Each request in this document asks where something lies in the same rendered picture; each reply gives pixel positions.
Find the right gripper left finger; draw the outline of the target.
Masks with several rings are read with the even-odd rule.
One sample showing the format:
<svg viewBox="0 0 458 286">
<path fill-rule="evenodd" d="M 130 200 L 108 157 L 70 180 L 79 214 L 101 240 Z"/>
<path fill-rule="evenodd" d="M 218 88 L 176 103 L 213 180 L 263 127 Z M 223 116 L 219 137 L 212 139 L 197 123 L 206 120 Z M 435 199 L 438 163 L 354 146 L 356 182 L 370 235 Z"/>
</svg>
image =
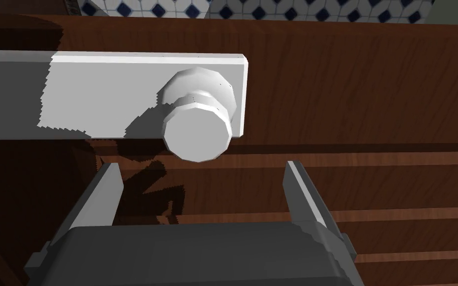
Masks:
<svg viewBox="0 0 458 286">
<path fill-rule="evenodd" d="M 68 230 L 75 227 L 111 226 L 123 189 L 119 164 L 116 162 L 103 164 L 69 211 L 50 245 L 54 245 Z"/>
</svg>

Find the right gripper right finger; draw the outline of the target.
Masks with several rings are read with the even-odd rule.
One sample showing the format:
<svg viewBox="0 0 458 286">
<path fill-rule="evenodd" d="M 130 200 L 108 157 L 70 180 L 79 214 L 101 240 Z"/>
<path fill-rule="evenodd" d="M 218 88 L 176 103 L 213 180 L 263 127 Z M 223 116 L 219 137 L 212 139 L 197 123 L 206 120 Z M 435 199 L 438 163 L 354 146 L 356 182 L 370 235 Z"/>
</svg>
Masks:
<svg viewBox="0 0 458 286">
<path fill-rule="evenodd" d="M 300 161 L 286 162 L 282 185 L 293 222 L 316 221 L 342 238 L 331 212 Z"/>
</svg>

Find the white door lock plate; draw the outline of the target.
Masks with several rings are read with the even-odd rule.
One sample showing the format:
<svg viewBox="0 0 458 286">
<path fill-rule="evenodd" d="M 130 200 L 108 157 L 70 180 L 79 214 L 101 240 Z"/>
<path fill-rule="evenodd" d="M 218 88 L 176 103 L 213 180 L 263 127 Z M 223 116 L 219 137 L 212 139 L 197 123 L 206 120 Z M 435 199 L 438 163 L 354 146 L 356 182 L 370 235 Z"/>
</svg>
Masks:
<svg viewBox="0 0 458 286">
<path fill-rule="evenodd" d="M 242 54 L 0 50 L 0 140 L 118 139 L 160 90 L 191 68 L 233 91 L 232 135 L 243 134 L 248 60 Z"/>
</svg>

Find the brown wooden door leaf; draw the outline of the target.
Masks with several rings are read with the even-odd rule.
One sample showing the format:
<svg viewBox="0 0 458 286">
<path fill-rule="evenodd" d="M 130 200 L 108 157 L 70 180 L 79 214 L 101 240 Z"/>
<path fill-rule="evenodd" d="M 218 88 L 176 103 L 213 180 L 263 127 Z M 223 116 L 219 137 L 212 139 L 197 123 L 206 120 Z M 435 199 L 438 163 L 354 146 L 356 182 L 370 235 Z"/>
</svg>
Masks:
<svg viewBox="0 0 458 286">
<path fill-rule="evenodd" d="M 281 221 L 305 166 L 365 286 L 458 286 L 458 25 L 0 15 L 0 48 L 244 54 L 244 136 L 181 162 L 159 140 L 0 142 L 0 286 L 104 162 L 117 224 Z"/>
</svg>

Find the white door knob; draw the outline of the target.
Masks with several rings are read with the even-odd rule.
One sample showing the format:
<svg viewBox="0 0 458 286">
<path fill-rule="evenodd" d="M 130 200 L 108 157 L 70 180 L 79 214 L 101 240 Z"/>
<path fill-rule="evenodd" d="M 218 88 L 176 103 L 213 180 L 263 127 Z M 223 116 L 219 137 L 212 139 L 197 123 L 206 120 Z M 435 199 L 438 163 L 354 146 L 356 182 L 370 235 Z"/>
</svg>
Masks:
<svg viewBox="0 0 458 286">
<path fill-rule="evenodd" d="M 236 100 L 220 73 L 201 67 L 179 71 L 162 94 L 162 102 L 169 105 L 162 135 L 170 152 L 183 160 L 204 162 L 227 149 Z"/>
</svg>

